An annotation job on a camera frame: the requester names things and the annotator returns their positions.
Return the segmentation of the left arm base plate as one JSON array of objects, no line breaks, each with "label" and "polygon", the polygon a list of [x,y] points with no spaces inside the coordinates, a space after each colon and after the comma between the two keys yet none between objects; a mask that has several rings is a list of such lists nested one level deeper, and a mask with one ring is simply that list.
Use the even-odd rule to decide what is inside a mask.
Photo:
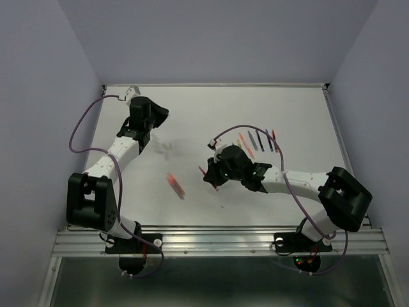
[{"label": "left arm base plate", "polygon": [[108,236],[108,242],[105,243],[105,253],[108,255],[142,255],[154,254],[159,255],[157,248],[149,246],[135,238],[119,239]]}]

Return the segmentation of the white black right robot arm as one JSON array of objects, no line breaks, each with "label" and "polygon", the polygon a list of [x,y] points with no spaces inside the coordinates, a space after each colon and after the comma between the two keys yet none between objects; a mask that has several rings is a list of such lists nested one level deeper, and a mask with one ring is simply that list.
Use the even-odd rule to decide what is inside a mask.
[{"label": "white black right robot arm", "polygon": [[236,145],[218,149],[208,159],[204,181],[219,187],[229,180],[252,192],[289,194],[297,204],[301,198],[317,201],[322,209],[314,215],[303,209],[304,220],[294,234],[300,249],[309,249],[338,230],[357,232],[366,215],[372,194],[346,169],[328,173],[285,171],[268,163],[253,162]]}]

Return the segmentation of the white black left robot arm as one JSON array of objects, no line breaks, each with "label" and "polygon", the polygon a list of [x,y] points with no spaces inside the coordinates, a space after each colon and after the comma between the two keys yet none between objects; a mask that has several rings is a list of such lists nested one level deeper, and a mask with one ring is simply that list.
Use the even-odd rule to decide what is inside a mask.
[{"label": "white black left robot arm", "polygon": [[134,96],[127,101],[129,116],[109,149],[75,149],[71,136],[68,147],[75,154],[99,152],[101,158],[83,173],[68,179],[66,220],[69,224],[92,228],[120,239],[129,252],[142,245],[141,225],[120,213],[123,198],[123,170],[138,157],[150,141],[150,133],[160,127],[169,110],[150,98]]}]

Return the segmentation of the pink highlighter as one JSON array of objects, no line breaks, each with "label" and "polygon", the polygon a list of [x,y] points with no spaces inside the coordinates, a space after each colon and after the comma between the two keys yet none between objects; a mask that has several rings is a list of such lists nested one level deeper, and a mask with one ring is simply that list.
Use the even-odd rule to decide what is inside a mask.
[{"label": "pink highlighter", "polygon": [[178,195],[178,197],[181,200],[184,200],[185,199],[185,191],[181,188],[181,185],[177,182],[175,177],[172,174],[168,173],[167,174],[167,181],[168,181],[169,185],[173,188],[175,193]]}]

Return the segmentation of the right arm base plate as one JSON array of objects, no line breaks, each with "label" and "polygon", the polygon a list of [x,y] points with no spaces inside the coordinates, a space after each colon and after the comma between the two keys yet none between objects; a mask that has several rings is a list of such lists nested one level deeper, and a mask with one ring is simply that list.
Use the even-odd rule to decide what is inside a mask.
[{"label": "right arm base plate", "polygon": [[322,240],[313,242],[303,235],[290,232],[278,232],[273,235],[272,248],[279,254],[331,252],[332,245]]}]

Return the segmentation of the blue pen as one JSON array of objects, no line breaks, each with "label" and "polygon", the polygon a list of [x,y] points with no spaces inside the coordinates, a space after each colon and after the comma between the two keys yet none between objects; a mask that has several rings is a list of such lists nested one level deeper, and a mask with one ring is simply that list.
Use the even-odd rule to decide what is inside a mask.
[{"label": "blue pen", "polygon": [[274,146],[273,146],[271,137],[270,137],[270,135],[268,133],[268,129],[265,129],[265,132],[266,132],[266,135],[267,135],[267,140],[268,140],[268,144],[269,144],[269,147],[270,147],[270,151],[274,152]]}]

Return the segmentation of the dark red pen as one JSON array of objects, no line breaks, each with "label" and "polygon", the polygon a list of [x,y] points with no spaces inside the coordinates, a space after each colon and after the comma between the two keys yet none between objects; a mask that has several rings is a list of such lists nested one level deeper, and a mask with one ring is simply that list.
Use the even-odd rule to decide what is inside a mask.
[{"label": "dark red pen", "polygon": [[[200,172],[202,173],[203,177],[205,177],[206,171],[205,171],[201,166],[198,166],[198,168],[199,168]],[[215,186],[215,185],[213,185],[213,184],[211,184],[211,186],[212,186],[216,191],[219,191],[219,188],[218,188],[217,186]]]}]

